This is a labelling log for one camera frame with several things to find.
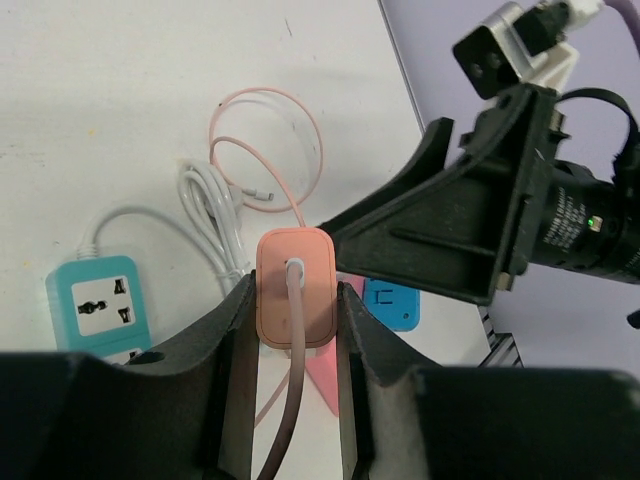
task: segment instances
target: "power socket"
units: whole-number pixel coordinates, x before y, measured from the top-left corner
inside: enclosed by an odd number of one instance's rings
[[[47,277],[60,350],[82,350],[121,363],[151,347],[138,269],[126,256],[61,265]]]
[[[82,336],[136,323],[129,280],[123,275],[75,283],[71,286],[71,296]]]

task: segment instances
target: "lens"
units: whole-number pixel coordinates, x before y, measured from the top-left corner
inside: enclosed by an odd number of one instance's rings
[[[559,162],[532,261],[620,282],[640,283],[640,216],[611,183]]]

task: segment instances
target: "white cable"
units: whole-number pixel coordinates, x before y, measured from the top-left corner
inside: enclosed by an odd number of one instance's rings
[[[213,165],[184,160],[178,174],[178,193],[196,230],[224,258],[226,268],[219,273],[235,273],[235,285],[248,273],[250,263],[240,239],[240,224],[227,182]]]
[[[228,295],[250,267],[240,239],[238,218],[229,186],[212,165],[185,160],[178,175],[178,193],[195,231],[153,207],[140,204],[116,205],[99,214],[89,224],[78,248],[78,258],[98,256],[97,237],[107,222],[121,215],[145,215],[173,228],[193,243],[209,260],[225,296]]]

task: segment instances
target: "cable plug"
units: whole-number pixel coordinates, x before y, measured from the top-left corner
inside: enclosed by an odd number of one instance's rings
[[[289,260],[287,260],[287,263],[285,265],[287,272],[289,272],[289,269],[293,265],[298,265],[300,267],[300,288],[304,288],[304,262],[302,261],[302,259],[297,257],[290,258]],[[286,278],[287,278],[287,285],[289,285],[289,277],[287,276]]]
[[[242,193],[248,195],[249,197],[253,197],[256,200],[260,200],[261,202],[270,202],[273,200],[273,193],[261,192],[260,190],[256,190],[255,188],[245,188],[242,190]]]
[[[236,215],[240,213],[242,205],[244,205],[244,193],[242,187],[237,185],[229,185],[229,193],[231,194],[231,200],[233,200],[233,209],[236,211]]]

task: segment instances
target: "electrical outlet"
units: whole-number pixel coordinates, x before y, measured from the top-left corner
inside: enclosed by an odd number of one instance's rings
[[[140,276],[124,255],[76,260],[47,277],[60,350],[108,357],[151,347]]]
[[[132,348],[131,350],[126,350],[124,352],[114,353],[113,355],[108,355],[104,357],[104,361],[107,363],[117,363],[120,365],[124,365],[129,360],[131,360],[136,355],[142,353],[142,349],[140,348]]]
[[[71,295],[80,335],[86,337],[136,323],[126,276],[75,283]]]

